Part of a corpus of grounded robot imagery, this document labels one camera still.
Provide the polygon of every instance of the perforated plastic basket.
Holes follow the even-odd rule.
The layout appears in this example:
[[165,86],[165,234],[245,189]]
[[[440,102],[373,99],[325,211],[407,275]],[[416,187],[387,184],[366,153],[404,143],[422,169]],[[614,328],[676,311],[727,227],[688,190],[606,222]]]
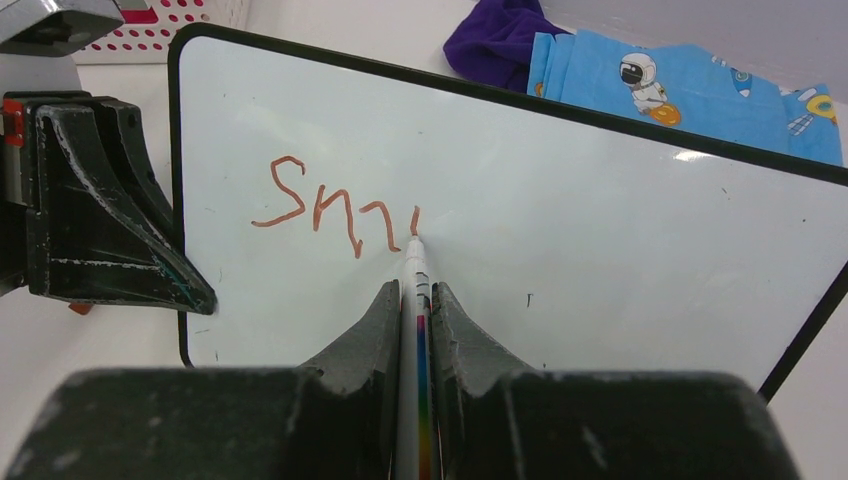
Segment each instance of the perforated plastic basket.
[[121,28],[74,54],[78,64],[165,63],[168,45],[189,23],[244,28],[250,0],[147,0],[147,10],[123,10]]

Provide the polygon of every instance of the black border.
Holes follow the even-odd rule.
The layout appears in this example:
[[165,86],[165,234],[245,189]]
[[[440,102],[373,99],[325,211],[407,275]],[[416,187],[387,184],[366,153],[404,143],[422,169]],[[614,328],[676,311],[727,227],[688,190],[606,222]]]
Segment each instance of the black border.
[[[586,125],[624,133],[626,135],[654,140],[704,153],[718,155],[731,160],[791,173],[837,185],[848,186],[848,169],[804,160],[789,155],[769,152],[758,148],[672,130],[649,123],[616,117],[606,113],[551,102],[529,95],[444,77],[433,73],[337,53],[253,33],[233,30],[210,24],[195,23],[181,29],[174,38],[168,52],[168,90],[171,123],[171,168],[173,175],[174,219],[177,244],[185,253],[185,225],[183,223],[182,192],[182,138],[180,129],[179,58],[183,48],[194,38],[210,37],[230,43],[245,45],[271,52],[348,68],[371,75],[435,88],[467,97],[477,98],[500,105],[520,108],[552,117],[571,120]],[[787,347],[759,390],[766,400],[771,400],[789,372],[822,329],[827,319],[848,292],[848,262],[827,289],[807,321]],[[179,313],[180,357],[186,366],[192,366],[188,356],[188,332],[186,314]]]

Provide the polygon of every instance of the white marker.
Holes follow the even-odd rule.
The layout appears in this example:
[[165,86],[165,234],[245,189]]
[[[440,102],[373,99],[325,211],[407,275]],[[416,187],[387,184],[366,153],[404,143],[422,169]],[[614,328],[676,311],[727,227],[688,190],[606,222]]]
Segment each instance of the white marker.
[[433,448],[433,406],[428,354],[430,277],[424,244],[413,236],[403,266],[398,379],[398,430],[394,478],[431,480],[440,473]]

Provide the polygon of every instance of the purple cloth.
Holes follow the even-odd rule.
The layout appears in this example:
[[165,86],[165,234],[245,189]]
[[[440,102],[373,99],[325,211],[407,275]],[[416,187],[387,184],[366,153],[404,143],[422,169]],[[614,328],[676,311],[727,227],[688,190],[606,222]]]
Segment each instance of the purple cloth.
[[523,93],[536,32],[566,33],[545,20],[539,0],[480,0],[445,42],[445,57],[468,80]]

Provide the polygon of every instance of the white tabletop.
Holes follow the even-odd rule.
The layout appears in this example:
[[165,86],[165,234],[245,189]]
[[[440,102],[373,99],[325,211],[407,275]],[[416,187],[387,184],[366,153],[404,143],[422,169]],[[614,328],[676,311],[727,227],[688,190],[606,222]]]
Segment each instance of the white tabletop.
[[[248,29],[385,62],[451,74],[441,46],[470,0],[254,0]],[[86,66],[83,88],[141,107],[148,152],[170,196],[168,91],[163,65]],[[848,111],[848,106],[837,105]],[[846,144],[843,133],[843,145]],[[807,478],[848,471],[848,306],[837,309],[771,404]],[[181,365],[176,314],[95,307],[81,317],[65,303],[20,289],[0,298],[0,470],[41,403],[68,373],[105,366]]]

